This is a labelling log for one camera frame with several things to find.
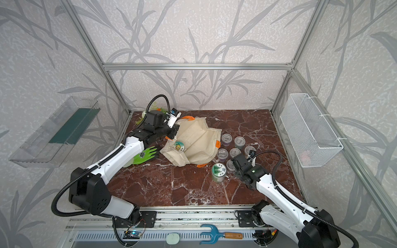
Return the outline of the clear seed jar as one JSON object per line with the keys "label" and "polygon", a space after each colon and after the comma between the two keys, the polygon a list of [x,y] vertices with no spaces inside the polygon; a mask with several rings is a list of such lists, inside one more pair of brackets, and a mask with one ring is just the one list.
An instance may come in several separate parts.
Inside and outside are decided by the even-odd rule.
{"label": "clear seed jar", "polygon": [[228,170],[229,172],[235,173],[235,166],[234,166],[232,160],[228,160],[228,161],[226,162],[226,168],[227,168],[227,170]]}
{"label": "clear seed jar", "polygon": [[221,148],[218,150],[218,153],[217,153],[218,162],[220,162],[220,163],[225,162],[228,159],[228,156],[229,156],[229,153],[226,149]]}
{"label": "clear seed jar", "polygon": [[229,152],[229,155],[230,155],[231,158],[234,158],[234,157],[236,157],[237,155],[239,155],[239,154],[241,154],[241,153],[242,153],[242,151],[241,151],[240,149],[238,149],[238,148],[232,148],[232,149],[230,150],[230,152]]}

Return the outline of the red label seed jar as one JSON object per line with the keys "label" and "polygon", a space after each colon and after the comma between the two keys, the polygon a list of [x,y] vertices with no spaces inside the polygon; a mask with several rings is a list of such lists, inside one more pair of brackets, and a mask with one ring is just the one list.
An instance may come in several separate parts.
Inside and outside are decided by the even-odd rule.
{"label": "red label seed jar", "polygon": [[251,153],[252,151],[256,152],[256,148],[253,147],[253,146],[246,146],[245,149],[244,149],[245,156],[246,156],[246,157],[249,157],[249,156],[250,156],[250,153]]}

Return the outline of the green tree label seed jar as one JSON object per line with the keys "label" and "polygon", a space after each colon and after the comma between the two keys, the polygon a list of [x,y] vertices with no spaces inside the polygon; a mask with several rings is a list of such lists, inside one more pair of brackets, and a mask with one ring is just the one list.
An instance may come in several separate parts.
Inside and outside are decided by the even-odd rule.
{"label": "green tree label seed jar", "polygon": [[220,183],[223,182],[226,177],[227,168],[222,163],[216,163],[213,165],[211,172],[213,181]]}

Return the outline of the yellow label seed jar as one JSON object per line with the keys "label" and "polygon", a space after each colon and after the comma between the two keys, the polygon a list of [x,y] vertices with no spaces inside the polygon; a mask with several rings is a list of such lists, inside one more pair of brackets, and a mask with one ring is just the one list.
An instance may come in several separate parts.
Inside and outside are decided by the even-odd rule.
{"label": "yellow label seed jar", "polygon": [[174,143],[173,148],[174,148],[177,152],[183,153],[184,150],[185,150],[185,145],[184,145],[184,143],[181,142],[181,141],[176,141],[176,142]]}

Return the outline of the purple label seed jar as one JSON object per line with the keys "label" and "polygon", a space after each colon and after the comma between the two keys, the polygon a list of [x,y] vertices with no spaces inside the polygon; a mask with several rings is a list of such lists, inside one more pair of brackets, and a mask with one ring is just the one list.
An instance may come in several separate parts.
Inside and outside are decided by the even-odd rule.
{"label": "purple label seed jar", "polygon": [[225,134],[221,135],[221,145],[222,146],[228,147],[232,141],[233,141],[233,137],[230,134],[225,133]]}

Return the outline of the beige canvas bag orange handles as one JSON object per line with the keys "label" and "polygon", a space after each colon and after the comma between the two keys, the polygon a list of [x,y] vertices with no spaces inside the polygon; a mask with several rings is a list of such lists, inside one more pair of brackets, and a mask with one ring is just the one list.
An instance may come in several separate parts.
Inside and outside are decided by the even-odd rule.
{"label": "beige canvas bag orange handles", "polygon": [[[180,125],[177,135],[173,139],[168,139],[160,150],[171,164],[177,167],[187,164],[203,167],[216,157],[221,147],[221,129],[209,127],[205,117],[185,116],[176,124]],[[176,141],[184,143],[183,153],[173,148]]]}

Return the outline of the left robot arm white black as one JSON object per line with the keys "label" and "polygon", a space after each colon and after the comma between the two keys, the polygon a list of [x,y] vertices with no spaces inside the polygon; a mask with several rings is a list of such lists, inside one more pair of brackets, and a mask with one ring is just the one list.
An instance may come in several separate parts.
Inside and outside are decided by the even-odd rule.
{"label": "left robot arm white black", "polygon": [[94,216],[113,216],[136,223],[141,219],[140,208],[126,200],[113,196],[107,184],[113,176],[139,155],[149,145],[168,137],[174,137],[179,125],[146,125],[129,132],[125,140],[110,154],[86,169],[77,168],[71,174],[76,180],[69,188],[69,201]]}

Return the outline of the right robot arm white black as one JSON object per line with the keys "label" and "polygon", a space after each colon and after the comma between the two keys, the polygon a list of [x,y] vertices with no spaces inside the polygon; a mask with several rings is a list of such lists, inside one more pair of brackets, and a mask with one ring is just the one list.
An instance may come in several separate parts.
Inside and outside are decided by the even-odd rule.
{"label": "right robot arm white black", "polygon": [[232,159],[235,175],[250,189],[256,189],[273,202],[261,201],[253,208],[258,225],[270,225],[295,241],[300,248],[338,248],[338,232],[305,211],[315,209],[289,193],[261,165],[253,166],[243,154]]}

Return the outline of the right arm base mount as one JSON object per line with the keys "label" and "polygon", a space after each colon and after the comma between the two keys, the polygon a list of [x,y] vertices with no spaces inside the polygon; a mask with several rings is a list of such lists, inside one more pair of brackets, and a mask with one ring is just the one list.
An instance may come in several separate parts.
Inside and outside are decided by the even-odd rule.
{"label": "right arm base mount", "polygon": [[234,214],[238,221],[239,227],[257,227],[253,222],[251,210],[236,210]]}

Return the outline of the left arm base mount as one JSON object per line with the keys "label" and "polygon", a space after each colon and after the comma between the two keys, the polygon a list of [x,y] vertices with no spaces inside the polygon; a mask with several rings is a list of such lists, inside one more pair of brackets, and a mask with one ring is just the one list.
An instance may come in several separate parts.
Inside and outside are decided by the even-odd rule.
{"label": "left arm base mount", "polygon": [[140,211],[139,214],[133,213],[128,219],[116,217],[112,226],[116,228],[153,228],[155,226],[156,216],[156,211]]}

